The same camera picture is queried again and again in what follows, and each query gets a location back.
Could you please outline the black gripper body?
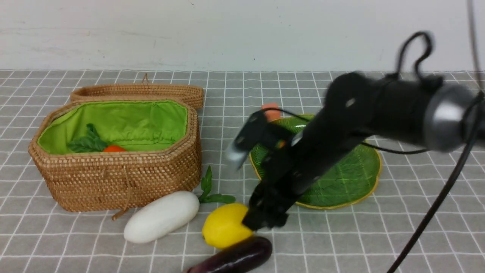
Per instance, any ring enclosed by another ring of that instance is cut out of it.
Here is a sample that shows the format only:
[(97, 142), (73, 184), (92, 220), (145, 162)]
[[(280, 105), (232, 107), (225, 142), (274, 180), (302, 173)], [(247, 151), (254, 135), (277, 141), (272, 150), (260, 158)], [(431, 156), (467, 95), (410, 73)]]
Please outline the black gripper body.
[(364, 141), (364, 133), (330, 122), (323, 114), (307, 121), (305, 128), (292, 135), (270, 124), (273, 141), (262, 161), (264, 175), (253, 192), (243, 224), (253, 231), (280, 228), (286, 224), (288, 210), (336, 163)]

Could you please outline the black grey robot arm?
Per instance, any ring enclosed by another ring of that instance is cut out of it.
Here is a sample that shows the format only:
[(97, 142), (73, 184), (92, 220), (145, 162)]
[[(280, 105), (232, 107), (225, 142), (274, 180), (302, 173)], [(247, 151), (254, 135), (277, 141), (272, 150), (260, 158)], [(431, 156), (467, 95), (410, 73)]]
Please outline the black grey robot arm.
[(484, 103), (478, 99), (439, 77), (376, 80), (350, 72), (329, 85), (323, 108), (300, 133), (278, 129), (265, 110), (255, 112), (244, 128), (256, 136), (239, 147), (262, 144), (270, 152), (242, 224), (253, 231), (284, 226), (304, 192), (373, 135), (437, 152), (455, 151), (471, 139), (484, 147)]

